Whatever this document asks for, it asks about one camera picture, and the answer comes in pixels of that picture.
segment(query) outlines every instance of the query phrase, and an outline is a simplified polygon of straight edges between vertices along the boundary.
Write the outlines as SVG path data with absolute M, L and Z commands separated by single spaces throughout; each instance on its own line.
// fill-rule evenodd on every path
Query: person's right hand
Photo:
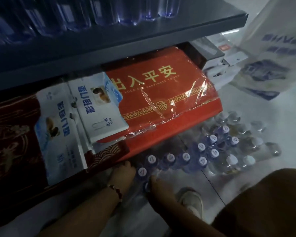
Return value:
M 150 176 L 150 193 L 147 193 L 147 198 L 157 213 L 162 207 L 177 202 L 171 186 L 154 175 Z

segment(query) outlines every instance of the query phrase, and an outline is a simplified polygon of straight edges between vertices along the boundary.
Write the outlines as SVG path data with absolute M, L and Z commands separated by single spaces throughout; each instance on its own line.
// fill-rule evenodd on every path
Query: person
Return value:
M 99 236 L 135 176 L 128 161 L 113 171 L 108 187 L 66 214 L 38 236 Z M 199 193 L 187 188 L 177 200 L 171 188 L 150 177 L 147 198 L 172 235 L 222 237 L 296 236 L 296 169 L 271 173 L 229 203 L 211 225 L 202 221 Z

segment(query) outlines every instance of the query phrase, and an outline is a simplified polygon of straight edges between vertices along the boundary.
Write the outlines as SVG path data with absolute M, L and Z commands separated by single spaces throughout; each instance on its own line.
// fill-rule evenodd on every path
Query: person's left hand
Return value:
M 114 185 L 116 188 L 121 190 L 124 195 L 130 188 L 134 177 L 136 174 L 136 169 L 130 165 L 129 161 L 126 161 L 124 165 L 116 168 L 108 182 L 108 184 Z

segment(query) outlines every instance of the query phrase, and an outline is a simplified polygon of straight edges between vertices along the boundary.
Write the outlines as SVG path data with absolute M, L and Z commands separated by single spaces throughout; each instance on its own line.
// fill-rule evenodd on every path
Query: white plastic bag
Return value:
M 270 0 L 245 32 L 249 58 L 232 84 L 271 100 L 296 82 L 296 0 Z

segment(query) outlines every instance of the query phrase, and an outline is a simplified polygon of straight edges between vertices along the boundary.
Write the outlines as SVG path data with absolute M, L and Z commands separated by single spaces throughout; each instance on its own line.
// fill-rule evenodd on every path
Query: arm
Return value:
M 112 184 L 125 194 L 135 176 L 135 169 L 127 161 L 113 171 L 108 184 Z M 77 237 L 99 236 L 110 215 L 119 202 L 118 194 L 105 188 L 91 199 L 67 213 L 55 224 L 43 230 L 38 237 Z
M 162 180 L 151 176 L 150 187 L 149 203 L 175 233 L 182 233 L 185 236 L 225 236 L 179 204 L 173 192 Z

